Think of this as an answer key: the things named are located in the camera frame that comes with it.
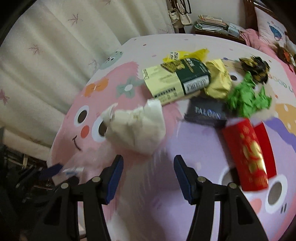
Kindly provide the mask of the cream floral curtain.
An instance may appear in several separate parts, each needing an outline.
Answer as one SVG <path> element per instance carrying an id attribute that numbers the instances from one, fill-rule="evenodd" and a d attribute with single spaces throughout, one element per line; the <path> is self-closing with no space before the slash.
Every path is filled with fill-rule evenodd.
<path id="1" fill-rule="evenodd" d="M 172 32 L 166 1 L 1 1 L 4 143 L 46 160 L 103 62 L 131 38 Z"/>

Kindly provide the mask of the green cream carton box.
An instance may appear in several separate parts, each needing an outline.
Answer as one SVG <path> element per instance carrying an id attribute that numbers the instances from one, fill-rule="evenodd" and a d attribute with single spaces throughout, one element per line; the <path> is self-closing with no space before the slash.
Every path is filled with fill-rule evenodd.
<path id="1" fill-rule="evenodd" d="M 210 84 L 211 74 L 196 58 L 185 58 L 142 70 L 145 85 L 162 105 L 196 93 Z"/>

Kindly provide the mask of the white printed pillow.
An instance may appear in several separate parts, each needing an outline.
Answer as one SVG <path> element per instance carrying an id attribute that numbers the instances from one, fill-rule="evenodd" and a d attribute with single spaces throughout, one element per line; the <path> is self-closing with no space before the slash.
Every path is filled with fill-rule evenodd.
<path id="1" fill-rule="evenodd" d="M 281 47 L 285 47 L 287 44 L 285 34 L 287 29 L 285 26 L 263 10 L 257 7 L 254 9 L 257 17 L 259 39 L 268 45 L 278 43 Z"/>

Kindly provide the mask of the cartoon printed tablecloth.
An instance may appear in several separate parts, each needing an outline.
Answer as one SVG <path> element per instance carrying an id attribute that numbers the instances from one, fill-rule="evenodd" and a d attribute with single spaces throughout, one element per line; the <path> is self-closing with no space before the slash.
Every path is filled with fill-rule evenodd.
<path id="1" fill-rule="evenodd" d="M 260 46 L 192 34 L 130 39 L 100 66 L 75 98 L 53 142 L 48 164 L 84 166 L 84 182 L 100 174 L 117 153 L 104 136 L 102 112 L 112 104 L 118 109 L 145 105 L 151 95 L 143 81 L 143 69 L 161 64 L 176 51 L 203 48 L 209 50 L 210 60 L 224 61 L 234 83 L 244 76 L 239 58 L 260 56 L 269 63 L 265 91 L 273 98 L 272 105 L 251 120 L 253 124 L 264 123 L 277 174 L 266 190 L 245 195 L 268 239 L 279 240 L 295 216 L 295 74 Z M 175 176 L 176 155 L 213 183 L 238 181 L 221 132 L 184 121 L 188 105 L 185 99 L 164 107 L 166 138 L 154 155 L 123 155 L 124 170 L 116 196 L 103 208 L 112 240 L 187 238 L 194 207 L 184 199 Z"/>

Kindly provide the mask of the hanging bags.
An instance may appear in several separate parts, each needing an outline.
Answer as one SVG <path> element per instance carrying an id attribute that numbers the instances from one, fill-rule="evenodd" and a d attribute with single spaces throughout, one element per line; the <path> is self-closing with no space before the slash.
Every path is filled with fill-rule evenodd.
<path id="1" fill-rule="evenodd" d="M 192 13 L 189 0 L 168 0 L 166 1 L 168 14 L 175 31 L 185 33 L 184 27 L 191 26 L 193 21 L 189 14 Z"/>

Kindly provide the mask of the red gold envelope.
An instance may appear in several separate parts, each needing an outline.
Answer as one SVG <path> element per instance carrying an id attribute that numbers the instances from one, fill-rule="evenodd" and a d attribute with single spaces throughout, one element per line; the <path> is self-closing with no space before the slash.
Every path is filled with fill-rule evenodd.
<path id="1" fill-rule="evenodd" d="M 275 158 L 264 123 L 244 119 L 222 130 L 244 191 L 267 189 L 277 175 Z"/>

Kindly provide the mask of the plush toy pile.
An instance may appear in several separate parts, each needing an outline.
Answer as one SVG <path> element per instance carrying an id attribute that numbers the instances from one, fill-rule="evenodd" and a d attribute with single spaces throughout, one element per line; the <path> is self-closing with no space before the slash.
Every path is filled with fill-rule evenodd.
<path id="1" fill-rule="evenodd" d="M 278 58 L 288 65 L 290 71 L 295 72 L 295 44 L 286 35 L 286 43 L 283 47 L 278 42 L 273 42 L 273 51 Z"/>

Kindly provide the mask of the white tissue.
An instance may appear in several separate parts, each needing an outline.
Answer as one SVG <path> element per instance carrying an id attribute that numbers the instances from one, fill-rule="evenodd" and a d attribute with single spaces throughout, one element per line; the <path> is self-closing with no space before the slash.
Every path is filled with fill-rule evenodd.
<path id="1" fill-rule="evenodd" d="M 145 106 L 133 110 L 115 110 L 116 106 L 117 103 L 102 113 L 106 139 L 117 147 L 144 155 L 153 154 L 166 135 L 160 101 L 149 99 Z"/>

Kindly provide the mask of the black Talopn pouch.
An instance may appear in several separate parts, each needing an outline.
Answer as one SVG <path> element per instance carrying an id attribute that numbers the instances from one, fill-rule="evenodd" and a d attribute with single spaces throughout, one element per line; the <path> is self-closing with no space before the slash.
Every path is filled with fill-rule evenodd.
<path id="1" fill-rule="evenodd" d="M 184 119 L 190 123 L 223 128 L 227 122 L 224 103 L 212 98 L 190 99 Z"/>

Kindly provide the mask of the yellow snack bag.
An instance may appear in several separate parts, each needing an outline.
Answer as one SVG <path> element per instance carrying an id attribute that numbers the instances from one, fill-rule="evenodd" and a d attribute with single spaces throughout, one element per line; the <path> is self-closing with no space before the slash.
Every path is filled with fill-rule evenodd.
<path id="1" fill-rule="evenodd" d="M 163 63 L 168 63 L 175 60 L 181 60 L 186 58 L 195 58 L 200 61 L 205 61 L 207 55 L 209 53 L 208 49 L 199 49 L 195 52 L 188 52 L 188 51 L 173 51 L 170 52 L 164 59 Z"/>

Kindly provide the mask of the wooden headboard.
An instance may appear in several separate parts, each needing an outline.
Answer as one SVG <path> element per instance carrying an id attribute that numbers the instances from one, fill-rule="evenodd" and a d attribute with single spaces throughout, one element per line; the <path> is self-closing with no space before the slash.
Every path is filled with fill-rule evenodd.
<path id="1" fill-rule="evenodd" d="M 258 23 L 255 8 L 262 10 L 267 15 L 273 17 L 287 28 L 287 25 L 283 21 L 281 21 L 278 18 L 278 16 L 265 4 L 260 4 L 259 1 L 252 0 L 243 0 L 243 3 L 245 9 L 245 27 L 247 29 L 254 29 L 258 31 Z"/>

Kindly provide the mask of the pink bed blanket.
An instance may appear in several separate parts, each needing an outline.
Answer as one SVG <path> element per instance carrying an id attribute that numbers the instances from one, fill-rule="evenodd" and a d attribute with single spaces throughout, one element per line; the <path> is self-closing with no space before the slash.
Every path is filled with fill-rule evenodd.
<path id="1" fill-rule="evenodd" d="M 273 51 L 273 45 L 268 45 L 268 44 L 266 44 L 265 42 L 262 42 L 262 40 L 259 39 L 259 33 L 256 30 L 246 29 L 244 32 L 242 32 L 240 34 L 240 36 L 245 40 L 246 44 L 249 47 L 257 49 L 257 50 L 271 56 L 275 60 L 277 60 L 283 66 L 283 68 L 287 72 L 287 75 L 288 76 L 291 75 L 293 78 L 295 78 L 295 72 L 290 71 L 288 65 L 285 64 L 283 61 L 281 61 L 278 58 L 276 53 Z"/>

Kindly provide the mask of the green paper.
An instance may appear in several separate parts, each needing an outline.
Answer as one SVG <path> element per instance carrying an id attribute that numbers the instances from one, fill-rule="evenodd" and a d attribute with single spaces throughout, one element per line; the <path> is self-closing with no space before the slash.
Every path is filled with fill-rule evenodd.
<path id="1" fill-rule="evenodd" d="M 232 115 L 250 118 L 256 112 L 270 108 L 272 97 L 266 95 L 264 86 L 255 93 L 255 86 L 251 73 L 246 72 L 243 81 L 234 87 L 226 100 L 226 108 Z"/>

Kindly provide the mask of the stack of books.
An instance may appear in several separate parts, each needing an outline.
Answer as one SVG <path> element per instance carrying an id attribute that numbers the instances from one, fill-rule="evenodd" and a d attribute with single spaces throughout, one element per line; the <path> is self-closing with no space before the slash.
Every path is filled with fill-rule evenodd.
<path id="1" fill-rule="evenodd" d="M 245 29 L 239 25 L 225 22 L 222 18 L 208 15 L 199 15 L 194 27 L 199 31 L 217 33 L 234 38 L 239 38 L 240 34 L 245 31 Z"/>

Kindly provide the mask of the black gold wrapper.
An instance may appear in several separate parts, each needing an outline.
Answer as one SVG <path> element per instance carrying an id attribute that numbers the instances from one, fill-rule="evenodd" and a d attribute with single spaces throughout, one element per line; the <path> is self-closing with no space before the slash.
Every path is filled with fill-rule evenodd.
<path id="1" fill-rule="evenodd" d="M 267 84 L 270 66 L 266 61 L 262 60 L 259 56 L 240 58 L 239 61 L 243 70 L 250 72 L 254 81 Z"/>

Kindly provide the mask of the dark wooden nightstand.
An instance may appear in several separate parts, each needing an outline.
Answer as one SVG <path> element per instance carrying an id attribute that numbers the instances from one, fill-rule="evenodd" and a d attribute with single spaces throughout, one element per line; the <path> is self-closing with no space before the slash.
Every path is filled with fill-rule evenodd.
<path id="1" fill-rule="evenodd" d="M 203 30 L 195 30 L 194 34 L 222 38 L 222 39 L 226 39 L 226 40 L 230 40 L 230 41 L 233 41 L 233 42 L 237 42 L 237 43 L 246 45 L 245 40 L 243 38 L 241 38 L 241 37 L 236 38 L 236 37 L 233 37 L 231 35 L 224 35 L 222 33 L 208 32 L 208 31 L 203 31 Z"/>

